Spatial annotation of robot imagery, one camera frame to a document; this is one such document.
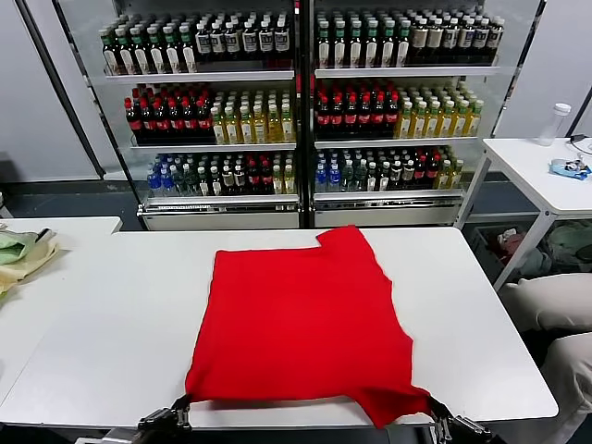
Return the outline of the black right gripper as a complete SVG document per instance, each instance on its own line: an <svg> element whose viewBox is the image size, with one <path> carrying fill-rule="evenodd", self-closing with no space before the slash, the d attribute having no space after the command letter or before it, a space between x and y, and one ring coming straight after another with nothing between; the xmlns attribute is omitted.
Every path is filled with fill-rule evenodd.
<svg viewBox="0 0 592 444"><path fill-rule="evenodd" d="M429 409L436 424L436 440L444 440L445 443L452 444L487 444L493 439L489 429L469 418L454 417L450 409L439 401L430 401Z"/></svg>

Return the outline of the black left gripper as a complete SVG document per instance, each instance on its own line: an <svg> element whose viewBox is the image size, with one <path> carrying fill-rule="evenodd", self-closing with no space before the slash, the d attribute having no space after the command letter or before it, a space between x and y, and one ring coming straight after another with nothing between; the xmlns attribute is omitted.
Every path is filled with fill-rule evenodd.
<svg viewBox="0 0 592 444"><path fill-rule="evenodd" d="M174 401L170 408L158 409L143 417L137 428L142 432L172 433L191 430L189 420L190 396L185 394Z"/></svg>

